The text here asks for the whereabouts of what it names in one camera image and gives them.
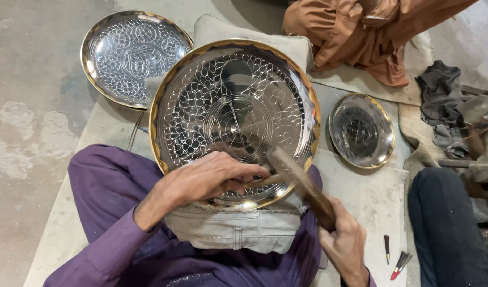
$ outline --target metal plate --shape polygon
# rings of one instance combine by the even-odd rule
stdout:
[[[114,13],[86,34],[81,63],[103,95],[138,110],[151,106],[145,78],[159,77],[192,49],[192,41],[170,20],[145,11]]]
[[[391,119],[384,108],[368,95],[344,95],[335,103],[328,121],[334,146],[354,166],[379,167],[393,153]]]
[[[320,111],[304,72],[277,49],[229,39],[191,51],[167,74],[150,115],[151,145],[163,171],[225,151],[267,165],[279,146],[306,170],[318,147]],[[212,204],[253,209],[290,192],[285,183],[226,192]]]

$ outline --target dark trousers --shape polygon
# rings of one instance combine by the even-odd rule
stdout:
[[[449,168],[422,170],[408,204],[421,286],[488,286],[488,248],[458,175]]]

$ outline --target red-handled tool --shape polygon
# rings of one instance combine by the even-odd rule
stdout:
[[[396,263],[396,267],[394,268],[393,274],[391,274],[391,281],[396,279],[396,277],[398,277],[398,274],[400,274],[401,265],[403,264],[406,257],[407,254],[401,251],[400,258],[398,259],[398,263]]]

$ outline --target knee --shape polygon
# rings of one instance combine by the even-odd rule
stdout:
[[[319,190],[322,190],[324,187],[324,183],[322,182],[322,176],[320,176],[320,171],[314,164],[312,164],[311,167],[308,169],[307,174],[309,178],[315,183],[315,186],[318,187]]]
[[[433,181],[433,180],[454,180],[460,179],[458,175],[447,167],[427,167],[424,170],[417,173],[414,181]]]
[[[118,147],[95,144],[85,147],[77,152],[69,162],[69,173],[76,168],[84,166],[99,166],[101,162],[107,162],[110,156],[121,153]]]
[[[283,34],[307,36],[307,30],[311,26],[310,17],[300,3],[301,1],[296,1],[286,9],[283,18]]]
[[[412,182],[411,191],[418,195],[422,190],[429,188],[432,192],[439,190],[435,188],[444,183],[460,182],[459,176],[447,167],[427,167],[418,172]]]

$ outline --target brown cloth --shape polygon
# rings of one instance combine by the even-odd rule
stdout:
[[[388,86],[405,87],[405,43],[476,1],[297,0],[286,10],[283,33],[310,39],[314,71],[347,62]]]

